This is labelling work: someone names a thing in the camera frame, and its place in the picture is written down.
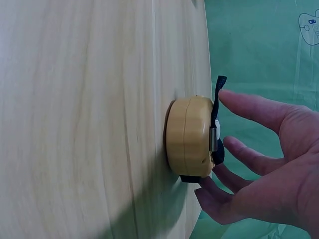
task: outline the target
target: skin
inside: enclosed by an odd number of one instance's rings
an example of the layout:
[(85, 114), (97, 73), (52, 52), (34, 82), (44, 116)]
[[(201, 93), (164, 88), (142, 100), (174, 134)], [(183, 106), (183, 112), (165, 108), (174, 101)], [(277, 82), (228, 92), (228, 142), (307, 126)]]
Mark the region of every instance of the skin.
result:
[(284, 157), (271, 158), (234, 137), (224, 138), (227, 150), (261, 177), (247, 181), (224, 164), (216, 166), (213, 172), (233, 194), (207, 177), (195, 191), (202, 209), (222, 225), (254, 218), (293, 225), (319, 238), (319, 113), (228, 90), (219, 98), (234, 114), (274, 131)]

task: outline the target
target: light wood grain panel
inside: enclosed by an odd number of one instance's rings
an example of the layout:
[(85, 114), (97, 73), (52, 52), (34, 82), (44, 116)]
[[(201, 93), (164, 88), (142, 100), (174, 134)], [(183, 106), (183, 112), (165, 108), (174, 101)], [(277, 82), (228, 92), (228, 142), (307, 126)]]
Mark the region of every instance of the light wood grain panel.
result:
[(165, 115), (211, 97), (203, 0), (0, 0), (0, 238), (187, 238)]

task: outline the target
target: wood grain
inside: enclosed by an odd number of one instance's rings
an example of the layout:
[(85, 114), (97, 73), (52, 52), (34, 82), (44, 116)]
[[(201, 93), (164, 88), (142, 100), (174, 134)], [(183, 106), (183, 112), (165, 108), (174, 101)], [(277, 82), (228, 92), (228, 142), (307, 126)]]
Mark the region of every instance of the wood grain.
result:
[(0, 238), (188, 238), (176, 97), (211, 97), (203, 0), (0, 0)]

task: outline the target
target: green background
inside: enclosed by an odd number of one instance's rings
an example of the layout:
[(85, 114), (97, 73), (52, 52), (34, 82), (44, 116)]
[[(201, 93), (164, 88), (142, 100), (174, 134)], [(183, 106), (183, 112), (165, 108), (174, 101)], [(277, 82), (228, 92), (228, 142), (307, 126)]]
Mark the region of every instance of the green background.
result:
[[(227, 89), (319, 109), (319, 45), (305, 43), (298, 23), (301, 13), (315, 14), (317, 0), (206, 0), (205, 4), (213, 86), (218, 75), (226, 75)], [(233, 115), (224, 106), (219, 120), (222, 137), (232, 135), (263, 154), (282, 157), (278, 138), (270, 130)], [(258, 178), (228, 152), (225, 164), (245, 179)], [(221, 226), (202, 212), (191, 239), (205, 238), (310, 237), (292, 226), (253, 219)]]

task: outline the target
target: cartoon drawing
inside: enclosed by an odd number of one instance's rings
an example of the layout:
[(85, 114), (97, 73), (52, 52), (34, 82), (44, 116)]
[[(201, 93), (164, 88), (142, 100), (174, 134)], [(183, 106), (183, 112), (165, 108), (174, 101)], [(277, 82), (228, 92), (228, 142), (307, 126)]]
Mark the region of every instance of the cartoon drawing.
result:
[(299, 16), (299, 28), (305, 42), (310, 46), (319, 45), (319, 9), (315, 15), (302, 13)]

